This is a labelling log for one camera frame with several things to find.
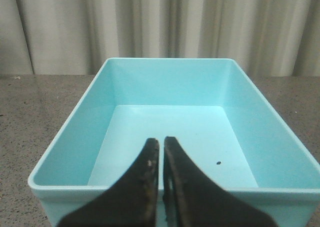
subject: curtain fold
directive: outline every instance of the curtain fold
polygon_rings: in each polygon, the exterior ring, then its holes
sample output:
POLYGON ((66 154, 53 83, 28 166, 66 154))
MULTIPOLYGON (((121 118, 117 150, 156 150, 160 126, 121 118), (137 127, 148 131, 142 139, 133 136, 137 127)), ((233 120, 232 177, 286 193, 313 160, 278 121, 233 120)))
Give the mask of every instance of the curtain fold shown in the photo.
POLYGON ((111 57, 169 57, 320 76, 320 0, 0 1, 0 74, 94 74, 111 57))

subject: light blue plastic bin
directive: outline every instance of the light blue plastic bin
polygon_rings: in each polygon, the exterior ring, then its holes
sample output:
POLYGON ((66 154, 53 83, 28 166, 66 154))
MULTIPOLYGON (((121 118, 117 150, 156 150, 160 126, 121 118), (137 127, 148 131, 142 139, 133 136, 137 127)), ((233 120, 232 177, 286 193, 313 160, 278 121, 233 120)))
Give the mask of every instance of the light blue plastic bin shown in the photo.
POLYGON ((280 227, 304 227, 320 201, 319 164, 232 59, 108 59, 28 184, 55 226, 157 138, 157 226, 165 227, 165 136, 177 137, 212 180, 280 227))

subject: granite countertop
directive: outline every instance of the granite countertop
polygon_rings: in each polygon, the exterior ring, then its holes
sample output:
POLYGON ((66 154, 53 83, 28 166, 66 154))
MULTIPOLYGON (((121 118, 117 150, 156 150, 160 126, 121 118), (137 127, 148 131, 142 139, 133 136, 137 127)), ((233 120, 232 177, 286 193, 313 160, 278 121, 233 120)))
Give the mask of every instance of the granite countertop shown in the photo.
MULTIPOLYGON (((50 224, 27 178, 94 75, 0 75, 0 226, 50 224)), ((320 77, 253 81, 320 162, 320 77)), ((320 209, 307 227, 320 226, 320 209)))

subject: bin floor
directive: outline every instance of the bin floor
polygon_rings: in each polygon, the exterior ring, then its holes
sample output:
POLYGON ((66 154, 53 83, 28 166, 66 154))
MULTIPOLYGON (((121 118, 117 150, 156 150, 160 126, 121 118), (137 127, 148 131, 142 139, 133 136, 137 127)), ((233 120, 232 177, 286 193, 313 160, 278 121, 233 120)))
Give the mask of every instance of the bin floor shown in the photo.
POLYGON ((136 159, 147 138, 160 143, 159 189, 163 189, 163 145, 174 136, 198 167, 223 188, 258 187, 221 106, 118 105, 96 158, 89 186, 111 186, 136 159))

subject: curtain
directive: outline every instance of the curtain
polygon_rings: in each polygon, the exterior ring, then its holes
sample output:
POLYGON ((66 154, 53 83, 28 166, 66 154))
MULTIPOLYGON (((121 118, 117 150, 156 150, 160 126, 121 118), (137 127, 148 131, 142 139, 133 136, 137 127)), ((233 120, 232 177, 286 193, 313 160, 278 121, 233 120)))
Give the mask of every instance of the curtain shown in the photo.
POLYGON ((320 76, 320 0, 0 0, 0 74, 95 74, 110 57, 232 58, 320 76))

